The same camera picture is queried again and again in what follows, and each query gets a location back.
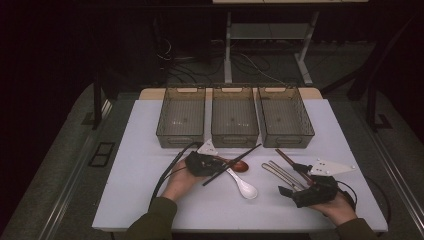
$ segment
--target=olive sweater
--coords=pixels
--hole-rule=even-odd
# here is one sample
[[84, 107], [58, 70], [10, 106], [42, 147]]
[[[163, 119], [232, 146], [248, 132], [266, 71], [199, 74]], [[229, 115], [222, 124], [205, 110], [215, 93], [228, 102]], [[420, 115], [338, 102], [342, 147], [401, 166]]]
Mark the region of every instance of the olive sweater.
[[[158, 240], [172, 239], [171, 227], [177, 204], [175, 202], [158, 197], [152, 202], [149, 211], [135, 221], [127, 233], [126, 240]], [[374, 240], [375, 233], [362, 218], [346, 222], [336, 228], [341, 240]]]

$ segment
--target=transparent gray bin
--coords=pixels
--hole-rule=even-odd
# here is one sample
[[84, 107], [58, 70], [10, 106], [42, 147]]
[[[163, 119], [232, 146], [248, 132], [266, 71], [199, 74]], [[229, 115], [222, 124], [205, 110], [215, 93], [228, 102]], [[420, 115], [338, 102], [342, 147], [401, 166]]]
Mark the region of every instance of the transparent gray bin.
[[211, 133], [214, 146], [256, 146], [259, 127], [252, 88], [238, 84], [215, 85], [212, 94]]
[[256, 107], [265, 148], [306, 148], [315, 135], [296, 87], [259, 87]]
[[165, 91], [156, 136], [162, 148], [204, 141], [206, 88], [172, 85]]

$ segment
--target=background table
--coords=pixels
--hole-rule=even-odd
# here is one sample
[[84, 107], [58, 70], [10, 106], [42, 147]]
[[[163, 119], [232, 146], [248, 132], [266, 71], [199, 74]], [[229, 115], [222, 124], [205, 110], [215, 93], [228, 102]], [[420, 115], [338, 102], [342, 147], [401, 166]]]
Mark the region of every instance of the background table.
[[[210, 138], [210, 89], [206, 100], [205, 140]], [[125, 231], [147, 211], [158, 178], [181, 149], [162, 149], [156, 137], [164, 89], [147, 89], [135, 102], [114, 165], [107, 181], [93, 228]], [[317, 158], [355, 165], [356, 161], [327, 100], [319, 99], [316, 89], [302, 89], [315, 136], [306, 149], [282, 149], [295, 162], [313, 164]], [[247, 149], [218, 149], [219, 155], [234, 158]], [[254, 185], [258, 197], [244, 199], [236, 183], [222, 174], [203, 187], [193, 188], [178, 202], [174, 231], [183, 232], [314, 232], [334, 228], [321, 213], [296, 208], [294, 202], [278, 192], [286, 186], [279, 178], [262, 169], [273, 160], [287, 171], [291, 167], [272, 148], [259, 147], [244, 160], [250, 169], [239, 176]], [[337, 175], [358, 195], [357, 214], [375, 231], [387, 231], [386, 221], [360, 171]]]

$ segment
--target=white spoon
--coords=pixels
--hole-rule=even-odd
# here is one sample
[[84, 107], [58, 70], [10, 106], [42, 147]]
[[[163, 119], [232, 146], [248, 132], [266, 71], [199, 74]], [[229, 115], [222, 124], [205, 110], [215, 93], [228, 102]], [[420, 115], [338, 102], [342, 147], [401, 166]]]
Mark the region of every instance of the white spoon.
[[254, 186], [241, 180], [241, 178], [237, 176], [237, 174], [231, 170], [231, 168], [228, 168], [227, 172], [234, 178], [234, 180], [236, 180], [240, 193], [244, 198], [254, 199], [256, 196], [258, 196], [258, 190]]

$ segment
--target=gray floor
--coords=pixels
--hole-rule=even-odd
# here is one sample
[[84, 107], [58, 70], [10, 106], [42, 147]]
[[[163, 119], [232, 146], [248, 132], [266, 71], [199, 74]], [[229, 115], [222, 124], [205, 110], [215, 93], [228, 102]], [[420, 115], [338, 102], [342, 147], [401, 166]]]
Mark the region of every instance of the gray floor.
[[[233, 82], [273, 82], [251, 66], [248, 56], [268, 76], [302, 86], [301, 76], [293, 59], [293, 52], [299, 46], [292, 43], [252, 46], [242, 42], [233, 46]], [[214, 42], [221, 57], [211, 64], [189, 63], [190, 57], [179, 53], [179, 65], [171, 70], [169, 82], [193, 82], [184, 72], [190, 73], [197, 82], [223, 82], [222, 43]], [[259, 49], [246, 52], [246, 49]], [[360, 66], [373, 49], [370, 43], [312, 44], [306, 57], [314, 87], [322, 88], [350, 73]], [[364, 123], [365, 100], [350, 102], [345, 97], [350, 84], [346, 84], [326, 95], [342, 127], [351, 150], [364, 175], [370, 177], [387, 195], [392, 211], [389, 232], [382, 239], [423, 239], [416, 227], [410, 210], [404, 204], [398, 188], [384, 168], [385, 153], [410, 187], [417, 201], [424, 202], [424, 191], [420, 183], [424, 178], [424, 147], [415, 137], [401, 116], [393, 109], [384, 95], [379, 94], [377, 113], [384, 114], [393, 129], [382, 129], [373, 133]], [[121, 94], [113, 101], [111, 110], [105, 110], [105, 119], [100, 128], [91, 130], [84, 125], [93, 111], [92, 89], [87, 88], [76, 101], [68, 120], [39, 168], [36, 176], [13, 215], [1, 240], [9, 239], [110, 239], [108, 233], [91, 228], [113, 158], [119, 149], [128, 117], [138, 93]], [[100, 142], [114, 142], [111, 160], [105, 168], [86, 165]], [[369, 186], [387, 216], [389, 207], [380, 189], [371, 180]], [[122, 233], [115, 234], [123, 239]], [[261, 238], [283, 239], [279, 235]], [[311, 234], [314, 240], [338, 239], [334, 231]]]

